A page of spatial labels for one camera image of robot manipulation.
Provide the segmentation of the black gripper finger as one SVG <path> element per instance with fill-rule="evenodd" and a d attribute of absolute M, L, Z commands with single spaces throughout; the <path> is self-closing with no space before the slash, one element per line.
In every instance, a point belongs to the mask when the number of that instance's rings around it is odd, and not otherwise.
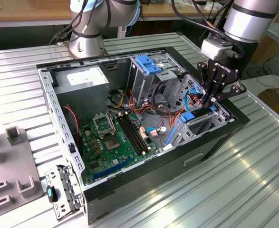
<path fill-rule="evenodd" d="M 216 76 L 218 73 L 218 62 L 199 62 L 197 69 L 200 73 L 200 85 L 203 87 L 202 105 L 211 106 L 216 101 L 218 82 Z"/>
<path fill-rule="evenodd" d="M 247 91 L 238 73 L 212 73 L 208 79 L 208 106 Z"/>

